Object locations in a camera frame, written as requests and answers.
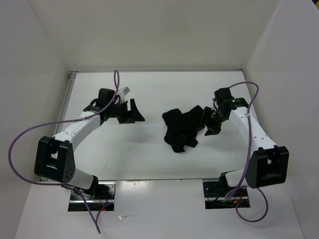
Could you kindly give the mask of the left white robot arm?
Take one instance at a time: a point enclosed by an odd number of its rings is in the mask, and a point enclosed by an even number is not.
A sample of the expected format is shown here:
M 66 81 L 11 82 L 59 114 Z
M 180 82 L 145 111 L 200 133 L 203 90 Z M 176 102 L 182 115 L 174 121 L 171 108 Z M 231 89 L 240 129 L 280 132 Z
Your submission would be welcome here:
M 79 120 L 65 130 L 52 136 L 42 137 L 38 142 L 34 172 L 37 176 L 61 183 L 64 188 L 76 188 L 88 199 L 106 193 L 107 188 L 98 177 L 76 168 L 74 151 L 80 143 L 108 119 L 115 118 L 120 124 L 144 122 L 135 100 L 126 100 L 130 89 L 119 91 L 101 88 L 98 97 L 82 112 Z

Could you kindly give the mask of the black skirt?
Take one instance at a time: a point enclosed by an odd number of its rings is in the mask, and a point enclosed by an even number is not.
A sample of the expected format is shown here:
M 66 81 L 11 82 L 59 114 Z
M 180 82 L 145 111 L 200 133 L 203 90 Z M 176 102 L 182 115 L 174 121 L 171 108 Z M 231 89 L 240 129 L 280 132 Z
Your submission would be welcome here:
M 167 126 L 164 141 L 171 145 L 175 153 L 185 152 L 185 146 L 193 148 L 197 146 L 196 136 L 204 129 L 203 113 L 203 108 L 197 105 L 185 113 L 182 113 L 180 109 L 173 109 L 162 114 Z

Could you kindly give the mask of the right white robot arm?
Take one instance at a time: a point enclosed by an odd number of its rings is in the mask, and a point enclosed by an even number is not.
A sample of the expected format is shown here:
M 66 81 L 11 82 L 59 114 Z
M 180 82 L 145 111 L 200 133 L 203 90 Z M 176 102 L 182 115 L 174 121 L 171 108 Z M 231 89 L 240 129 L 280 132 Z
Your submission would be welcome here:
M 289 151 L 267 136 L 250 108 L 244 98 L 233 97 L 230 88 L 220 88 L 214 93 L 213 106 L 204 109 L 206 136 L 218 135 L 222 124 L 229 120 L 248 145 L 244 168 L 220 175 L 218 189 L 224 196 L 231 196 L 240 188 L 255 189 L 286 181 Z

